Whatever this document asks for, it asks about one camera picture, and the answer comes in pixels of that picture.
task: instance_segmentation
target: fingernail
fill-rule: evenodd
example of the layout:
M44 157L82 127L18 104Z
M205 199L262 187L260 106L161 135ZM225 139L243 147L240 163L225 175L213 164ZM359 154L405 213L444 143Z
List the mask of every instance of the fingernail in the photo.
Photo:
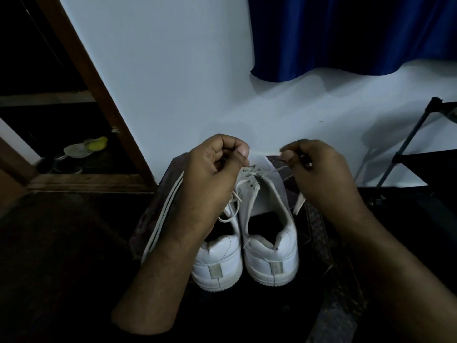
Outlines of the fingernail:
M240 145L236 150L239 151L245 158L249 155L249 146L247 144Z
M283 159L284 161L286 162L289 162L289 160L293 158L293 151L291 150L284 150L282 153L281 153L281 159Z

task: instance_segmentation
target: person's left hand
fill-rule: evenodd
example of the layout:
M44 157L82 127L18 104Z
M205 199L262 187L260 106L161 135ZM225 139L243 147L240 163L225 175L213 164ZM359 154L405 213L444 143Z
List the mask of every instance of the person's left hand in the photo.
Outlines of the person's left hand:
M222 134L191 150L184 170L180 214L201 229L203 238L230 201L239 170L249 166L248 155L246 142Z

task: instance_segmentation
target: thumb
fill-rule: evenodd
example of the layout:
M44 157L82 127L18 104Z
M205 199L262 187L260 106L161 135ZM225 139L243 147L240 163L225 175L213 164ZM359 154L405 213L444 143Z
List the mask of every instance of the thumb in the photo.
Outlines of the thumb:
M233 177L236 179L241 167L248 165L249 146L242 144L235 149L230 157L225 162L224 168L220 170L220 173L224 176Z
M282 160L289 165L295 177L306 176L308 171L300 163L300 157L292 150L284 150L281 153Z

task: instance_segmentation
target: yellow object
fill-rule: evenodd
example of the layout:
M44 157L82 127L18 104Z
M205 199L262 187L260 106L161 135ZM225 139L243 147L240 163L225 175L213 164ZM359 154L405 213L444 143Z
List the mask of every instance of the yellow object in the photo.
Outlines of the yellow object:
M85 146L90 151L98 152L102 149L105 149L107 144L108 144L108 138L103 136L103 137L93 139L91 141L86 142Z

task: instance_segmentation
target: person's right hand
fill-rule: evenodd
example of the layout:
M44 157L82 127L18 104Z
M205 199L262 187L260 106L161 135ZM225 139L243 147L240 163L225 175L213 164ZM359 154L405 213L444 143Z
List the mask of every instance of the person's right hand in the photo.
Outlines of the person's right hand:
M311 158L312 166L300 162ZM358 218L368 211L360 197L343 155L320 140L301 139L281 148L284 162L294 172L298 187L333 224Z

